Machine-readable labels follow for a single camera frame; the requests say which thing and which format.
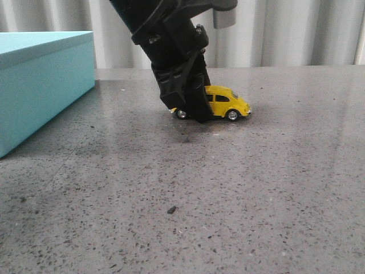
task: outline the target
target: volkswagen beetle model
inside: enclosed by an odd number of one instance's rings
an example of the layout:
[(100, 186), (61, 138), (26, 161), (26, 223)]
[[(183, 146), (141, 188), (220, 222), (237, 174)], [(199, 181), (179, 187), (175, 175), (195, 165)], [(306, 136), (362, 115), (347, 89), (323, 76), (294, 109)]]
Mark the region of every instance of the volkswagen beetle model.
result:
[[(205, 86), (206, 97), (214, 116), (237, 121), (241, 116), (251, 114), (250, 104), (238, 97), (230, 88), (223, 86)], [(171, 109), (179, 119), (187, 119), (189, 114), (179, 108)]]

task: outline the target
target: table surface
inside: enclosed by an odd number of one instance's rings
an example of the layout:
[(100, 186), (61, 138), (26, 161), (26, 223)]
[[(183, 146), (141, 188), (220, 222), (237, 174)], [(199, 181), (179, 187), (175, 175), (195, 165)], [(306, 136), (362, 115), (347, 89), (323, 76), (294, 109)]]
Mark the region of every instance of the table surface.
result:
[(0, 272), (365, 273), (365, 66), (209, 74), (249, 119), (178, 120), (150, 70), (98, 70), (1, 159)]

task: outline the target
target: toy car wheel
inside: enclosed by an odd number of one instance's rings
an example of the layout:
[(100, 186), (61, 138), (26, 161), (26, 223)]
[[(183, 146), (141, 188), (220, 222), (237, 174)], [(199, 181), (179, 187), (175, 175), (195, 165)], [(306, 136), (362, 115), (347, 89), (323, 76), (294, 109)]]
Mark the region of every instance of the toy car wheel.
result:
[(240, 117), (240, 113), (237, 110), (229, 110), (226, 114), (226, 117), (230, 121), (237, 121)]
[(185, 120), (188, 117), (188, 115), (183, 110), (177, 110), (176, 111), (176, 117), (178, 117), (181, 120)]

